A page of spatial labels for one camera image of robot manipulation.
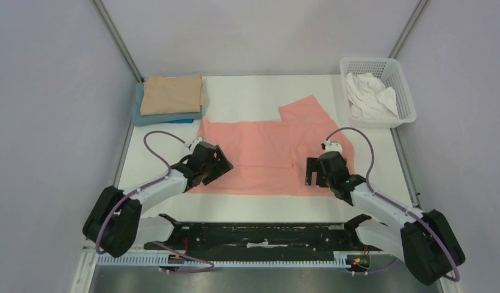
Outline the pink t shirt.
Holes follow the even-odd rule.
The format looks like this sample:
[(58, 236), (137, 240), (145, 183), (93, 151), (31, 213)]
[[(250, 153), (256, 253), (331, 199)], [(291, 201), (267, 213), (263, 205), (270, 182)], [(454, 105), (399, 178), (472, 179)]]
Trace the pink t shirt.
[(278, 108), (279, 121), (212, 122), (202, 119), (198, 136), (218, 145), (234, 168), (192, 194), (330, 197), (328, 188), (305, 185), (306, 160), (338, 126), (311, 95)]

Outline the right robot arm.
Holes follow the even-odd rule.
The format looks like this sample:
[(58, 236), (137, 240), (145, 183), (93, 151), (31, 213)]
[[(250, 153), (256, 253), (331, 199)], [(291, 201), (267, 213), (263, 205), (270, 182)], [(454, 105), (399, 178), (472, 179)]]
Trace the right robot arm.
[(446, 277), (466, 260), (440, 211), (411, 209), (374, 191), (367, 178), (350, 174), (338, 151), (307, 158), (305, 184), (328, 188), (336, 198), (364, 212), (344, 225), (343, 239), (349, 248), (378, 248), (402, 261), (424, 285)]

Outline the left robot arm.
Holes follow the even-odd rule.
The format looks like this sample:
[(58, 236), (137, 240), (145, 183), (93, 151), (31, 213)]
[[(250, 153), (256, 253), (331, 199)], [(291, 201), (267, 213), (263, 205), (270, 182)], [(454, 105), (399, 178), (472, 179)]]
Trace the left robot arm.
[(139, 225), (147, 210), (188, 192), (200, 184), (208, 185), (234, 168), (218, 145), (198, 142), (159, 178), (130, 191), (108, 186), (103, 189), (82, 227), (99, 253), (115, 258), (124, 255), (140, 234)]

